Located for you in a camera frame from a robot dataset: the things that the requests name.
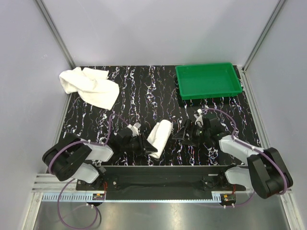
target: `white wall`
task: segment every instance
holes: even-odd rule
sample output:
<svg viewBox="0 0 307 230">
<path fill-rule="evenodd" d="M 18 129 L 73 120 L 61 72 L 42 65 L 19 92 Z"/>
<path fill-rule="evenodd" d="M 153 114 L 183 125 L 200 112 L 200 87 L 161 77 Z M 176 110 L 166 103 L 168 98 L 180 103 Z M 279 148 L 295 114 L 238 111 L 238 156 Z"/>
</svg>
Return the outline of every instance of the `white wall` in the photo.
<svg viewBox="0 0 307 230">
<path fill-rule="evenodd" d="M 289 0 L 247 70 L 270 144 L 293 179 L 307 227 L 307 1 Z"/>
<path fill-rule="evenodd" d="M 33 0 L 0 7 L 0 229 L 20 230 L 41 158 L 52 146 L 69 69 Z"/>
<path fill-rule="evenodd" d="M 44 0 L 77 65 L 243 65 L 278 0 Z"/>
</svg>

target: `white towel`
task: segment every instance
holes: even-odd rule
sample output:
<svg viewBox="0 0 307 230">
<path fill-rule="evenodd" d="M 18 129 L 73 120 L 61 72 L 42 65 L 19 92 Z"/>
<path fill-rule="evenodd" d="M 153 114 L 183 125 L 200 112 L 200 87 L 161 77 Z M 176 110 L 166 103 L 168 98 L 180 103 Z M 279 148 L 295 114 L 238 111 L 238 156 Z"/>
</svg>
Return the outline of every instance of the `white towel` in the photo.
<svg viewBox="0 0 307 230">
<path fill-rule="evenodd" d="M 158 152 L 151 153 L 149 156 L 157 159 L 160 158 L 172 130 L 173 123 L 168 120 L 162 120 L 153 127 L 147 140 L 158 150 Z"/>
<path fill-rule="evenodd" d="M 119 86 L 108 80 L 109 71 L 80 67 L 59 75 L 65 93 L 78 92 L 87 103 L 111 110 L 119 94 Z"/>
</svg>

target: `black marbled table surface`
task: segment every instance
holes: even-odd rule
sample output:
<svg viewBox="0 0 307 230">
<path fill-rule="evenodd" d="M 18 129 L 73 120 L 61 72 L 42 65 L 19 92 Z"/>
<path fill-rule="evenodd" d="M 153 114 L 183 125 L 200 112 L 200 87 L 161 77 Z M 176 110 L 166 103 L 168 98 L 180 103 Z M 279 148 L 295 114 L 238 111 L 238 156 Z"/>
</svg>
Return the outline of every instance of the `black marbled table surface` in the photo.
<svg viewBox="0 0 307 230">
<path fill-rule="evenodd" d="M 119 96 L 111 111 L 97 108 L 84 102 L 73 93 L 65 117 L 60 138 L 72 132 L 83 139 L 104 142 L 107 136 L 108 116 L 119 114 L 130 124 L 141 123 L 141 132 L 148 136 L 154 125 L 162 119 L 174 124 L 176 133 L 186 118 L 194 120 L 199 108 L 218 108 L 230 114 L 237 124 L 237 136 L 252 145 L 260 146 L 255 124 L 245 92 L 232 98 L 203 100 L 181 100 L 175 66 L 97 66 L 93 69 L 109 70 L 109 80 L 119 84 Z M 233 124 L 218 112 L 207 112 L 217 116 L 226 129 L 232 131 Z M 113 119 L 112 130 L 123 124 Z M 132 153 L 114 155 L 108 162 L 97 165 L 228 165 L 240 164 L 229 154 L 201 145 L 198 148 L 184 146 L 180 141 L 169 138 L 166 147 L 156 160 L 149 156 Z"/>
</svg>

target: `purple cable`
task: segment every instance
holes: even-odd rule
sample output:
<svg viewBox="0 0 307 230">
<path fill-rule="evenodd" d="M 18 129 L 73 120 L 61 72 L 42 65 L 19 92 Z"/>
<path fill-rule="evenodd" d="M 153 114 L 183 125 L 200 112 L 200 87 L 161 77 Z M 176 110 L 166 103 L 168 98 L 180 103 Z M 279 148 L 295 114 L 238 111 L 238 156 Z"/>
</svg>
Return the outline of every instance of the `purple cable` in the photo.
<svg viewBox="0 0 307 230">
<path fill-rule="evenodd" d="M 80 208 L 82 208 L 82 207 L 84 207 L 84 204 L 83 205 L 79 205 L 79 206 L 77 206 L 77 207 L 75 207 L 72 211 L 70 211 L 68 214 L 66 214 L 65 216 L 61 216 L 62 217 L 62 219 L 65 219 L 66 217 L 68 217 L 69 215 L 71 215 L 74 211 L 76 211 L 76 210 L 78 210 L 78 209 L 80 209 Z M 61 221 L 60 219 L 57 219 L 57 220 L 51 220 L 50 218 L 48 218 L 48 220 L 50 221 L 50 222 L 54 222 L 54 223 L 57 223 L 57 222 L 59 222 L 59 221 Z"/>
<path fill-rule="evenodd" d="M 62 195 L 62 193 L 64 192 L 65 188 L 66 188 L 71 182 L 73 182 L 74 180 L 75 180 L 75 179 L 70 180 L 70 181 L 62 188 L 61 192 L 59 193 L 59 197 L 58 197 L 58 201 L 57 201 L 58 216 L 59 216 L 59 219 L 60 219 L 60 221 L 62 222 L 62 224 L 63 224 L 65 227 L 67 227 L 67 228 L 75 229 L 75 230 L 85 230 L 85 229 L 89 229 L 90 227 L 92 227 L 92 226 L 95 224 L 95 222 L 96 222 L 96 220 L 97 220 L 97 217 L 98 217 L 98 208 L 97 208 L 96 206 L 92 206 L 92 207 L 95 208 L 95 211 L 96 211 L 95 219 L 93 220 L 93 222 L 92 222 L 89 226 L 87 226 L 87 227 L 85 227 L 85 228 L 75 228 L 75 227 L 73 227 L 73 226 L 68 225 L 68 224 L 64 221 L 64 219 L 63 219 L 63 217 L 61 216 L 61 213 L 60 213 L 60 211 L 59 211 L 59 200 L 60 200 L 60 198 L 61 198 L 61 195 Z"/>
<path fill-rule="evenodd" d="M 52 173 L 52 166 L 53 166 L 53 163 L 55 162 L 55 160 L 59 157 L 59 155 L 61 155 L 64 151 L 66 151 L 67 149 L 69 149 L 70 147 L 74 146 L 74 145 L 77 145 L 77 144 L 91 144 L 91 145 L 98 145 L 98 146 L 104 146 L 106 145 L 108 142 L 109 142 L 109 139 L 110 139 L 110 135 L 111 135 L 111 127 L 112 127 L 112 116 L 117 116 L 120 120 L 122 120 L 126 125 L 129 125 L 121 116 L 117 115 L 117 114 L 111 114 L 110 117 L 109 117 L 109 127 L 108 127 L 108 133 L 107 133 L 107 137 L 106 137 L 106 141 L 105 143 L 103 144 L 99 144 L 99 143 L 95 143 L 95 142 L 89 142 L 87 140 L 79 140 L 79 141 L 76 141 L 76 142 L 73 142 L 67 146 L 65 146 L 64 148 L 62 148 L 51 160 L 50 164 L 49 164 L 49 167 L 48 167 L 48 172 L 50 174 L 53 174 Z"/>
<path fill-rule="evenodd" d="M 265 159 L 268 160 L 268 162 L 270 162 L 274 168 L 278 171 L 278 173 L 280 174 L 280 176 L 282 177 L 283 179 L 283 191 L 281 193 L 279 193 L 279 195 L 283 195 L 287 192 L 287 180 L 286 180 L 286 177 L 284 176 L 283 172 L 281 171 L 281 169 L 278 167 L 278 165 L 272 161 L 271 158 L 269 158 L 267 155 L 265 155 L 262 151 L 258 150 L 258 149 L 253 149 L 250 145 L 246 144 L 245 142 L 243 141 L 240 141 L 239 139 L 237 139 L 235 137 L 235 132 L 236 132 L 236 122 L 235 120 L 227 113 L 225 113 L 224 111 L 220 110 L 220 109 L 213 109 L 213 108 L 204 108 L 202 109 L 203 111 L 206 111 L 206 110 L 213 110 L 213 111 L 217 111 L 217 112 L 220 112 L 222 114 L 224 114 L 225 116 L 227 116 L 231 121 L 232 123 L 234 123 L 234 130 L 232 131 L 231 133 L 231 138 L 236 142 L 236 143 L 239 143 L 241 145 L 243 145 L 244 147 L 247 147 L 253 151 L 256 151 L 257 153 L 259 153 L 261 156 L 263 156 Z"/>
<path fill-rule="evenodd" d="M 112 113 L 109 117 L 109 127 L 108 127 L 108 133 L 107 133 L 107 137 L 106 137 L 106 141 L 105 143 L 103 144 L 99 144 L 99 143 L 95 143 L 95 142 L 89 142 L 89 141 L 86 141 L 86 140 L 80 140 L 80 141 L 76 141 L 76 142 L 73 142 L 67 146 L 65 146 L 64 148 L 62 148 L 51 160 L 50 164 L 49 164 L 49 167 L 48 167 L 48 172 L 50 174 L 53 174 L 52 173 L 52 165 L 54 163 L 54 161 L 59 157 L 60 154 L 62 154 L 65 150 L 67 150 L 68 148 L 70 148 L 71 146 L 74 146 L 74 145 L 77 145 L 77 144 L 84 144 L 84 143 L 87 143 L 87 144 L 91 144 L 91 145 L 98 145 L 98 146 L 104 146 L 108 143 L 109 139 L 110 139 L 110 135 L 111 135 L 111 127 L 112 127 L 112 118 L 113 116 L 117 116 L 120 120 L 122 120 L 126 125 L 129 125 L 121 116 L 119 116 L 118 114 L 115 114 L 115 113 Z M 63 217 L 61 216 L 61 213 L 59 211 L 59 200 L 60 200 L 60 197 L 63 193 L 63 191 L 65 190 L 65 188 L 71 183 L 73 182 L 75 179 L 72 179 L 70 180 L 64 187 L 63 189 L 61 190 L 60 194 L 59 194 L 59 197 L 58 197 L 58 202 L 57 202 L 57 207 L 58 207 L 58 216 L 59 216 L 59 219 L 60 221 L 62 222 L 63 225 L 65 225 L 67 228 L 71 228 L 71 229 L 75 229 L 75 230 L 85 230 L 85 229 L 89 229 L 90 227 L 92 227 L 96 220 L 97 220 L 97 217 L 98 217 L 98 209 L 94 206 L 95 210 L 96 210 L 96 217 L 94 219 L 94 221 L 86 228 L 74 228 L 68 224 L 65 223 Z"/>
<path fill-rule="evenodd" d="M 241 207 L 241 206 L 247 205 L 249 202 L 251 202 L 252 198 L 254 197 L 254 194 L 255 194 L 255 191 L 254 191 L 254 192 L 252 193 L 252 195 L 247 199 L 247 201 L 243 202 L 242 204 L 235 205 L 235 207 Z M 223 206 L 211 206 L 211 205 L 205 205 L 205 204 L 201 204 L 201 206 L 204 206 L 204 207 L 213 207 L 213 208 L 224 208 Z"/>
</svg>

